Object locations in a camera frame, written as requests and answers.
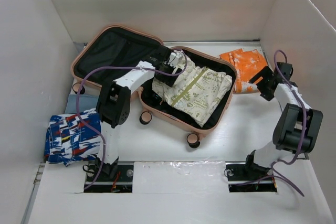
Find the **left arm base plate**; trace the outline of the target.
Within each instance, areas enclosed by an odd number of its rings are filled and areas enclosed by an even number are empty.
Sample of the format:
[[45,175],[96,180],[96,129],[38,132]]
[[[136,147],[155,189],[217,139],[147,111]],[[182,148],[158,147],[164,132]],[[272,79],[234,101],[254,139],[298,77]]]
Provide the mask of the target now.
[[119,163],[117,173],[113,178],[101,172],[93,185],[87,189],[86,187],[92,183],[98,169],[95,168],[93,162],[83,165],[82,169],[86,173],[84,193],[132,193],[134,162]]

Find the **pink suitcase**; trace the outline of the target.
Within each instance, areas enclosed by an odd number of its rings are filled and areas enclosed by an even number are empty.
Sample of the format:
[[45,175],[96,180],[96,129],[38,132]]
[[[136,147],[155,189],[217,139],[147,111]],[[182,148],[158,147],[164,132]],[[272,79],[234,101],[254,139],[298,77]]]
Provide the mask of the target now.
[[[172,108],[166,102],[154,97],[152,80],[146,81],[137,91],[143,110],[151,112],[157,118],[169,122],[187,132],[198,136],[201,140],[211,133],[219,124],[225,110],[232,99],[237,72],[233,65],[187,47],[176,47],[183,50],[198,67],[208,67],[217,72],[225,72],[232,78],[232,84],[204,126],[185,112]],[[111,25],[104,28],[89,42],[85,49],[71,64],[72,76],[81,81],[90,71],[104,66],[134,67],[141,60],[150,56],[163,58],[173,50],[163,45],[163,41],[155,36],[142,33],[132,28]]]

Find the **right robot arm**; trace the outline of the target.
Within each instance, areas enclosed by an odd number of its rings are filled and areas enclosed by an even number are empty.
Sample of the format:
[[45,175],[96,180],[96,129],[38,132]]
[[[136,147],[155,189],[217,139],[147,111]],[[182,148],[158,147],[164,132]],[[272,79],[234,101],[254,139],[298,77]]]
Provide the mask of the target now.
[[277,62],[274,70],[266,66],[249,81],[257,84],[262,98],[276,98],[282,109],[272,140],[246,158],[243,173],[251,180],[269,176],[277,162],[283,162],[287,156],[296,159],[315,146],[323,113],[304,102],[296,84],[290,81],[292,72],[291,64]]

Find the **cream green printed jacket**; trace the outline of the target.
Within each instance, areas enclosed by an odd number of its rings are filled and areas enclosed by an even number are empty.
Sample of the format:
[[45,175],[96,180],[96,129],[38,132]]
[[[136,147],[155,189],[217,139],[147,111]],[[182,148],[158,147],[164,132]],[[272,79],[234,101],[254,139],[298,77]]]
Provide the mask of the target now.
[[177,76],[173,86],[154,79],[152,90],[169,106],[185,112],[202,127],[230,90],[232,77],[225,72],[196,66],[189,57],[180,58],[176,66],[186,67],[186,70]]

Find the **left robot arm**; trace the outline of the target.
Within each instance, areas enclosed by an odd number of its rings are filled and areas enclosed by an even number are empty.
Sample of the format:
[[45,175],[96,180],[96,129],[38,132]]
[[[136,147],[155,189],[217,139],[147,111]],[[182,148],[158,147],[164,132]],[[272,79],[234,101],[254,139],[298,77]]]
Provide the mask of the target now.
[[96,67],[102,82],[96,112],[101,130],[100,149],[94,161],[96,177],[112,180],[118,172],[118,140],[107,137],[104,129],[118,129],[130,112],[131,95],[146,81],[162,77],[164,82],[173,84],[187,67],[187,58],[180,50],[165,46],[150,49],[144,46],[124,46],[119,53],[113,53],[107,63]]

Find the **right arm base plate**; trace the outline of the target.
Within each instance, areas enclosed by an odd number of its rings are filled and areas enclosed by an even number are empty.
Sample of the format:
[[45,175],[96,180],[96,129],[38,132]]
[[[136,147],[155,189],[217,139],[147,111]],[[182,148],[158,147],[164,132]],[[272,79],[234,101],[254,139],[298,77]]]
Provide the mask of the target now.
[[257,181],[268,176],[268,174],[260,170],[247,168],[245,162],[227,162],[224,176],[227,178],[230,193],[277,192],[276,182],[272,177]]

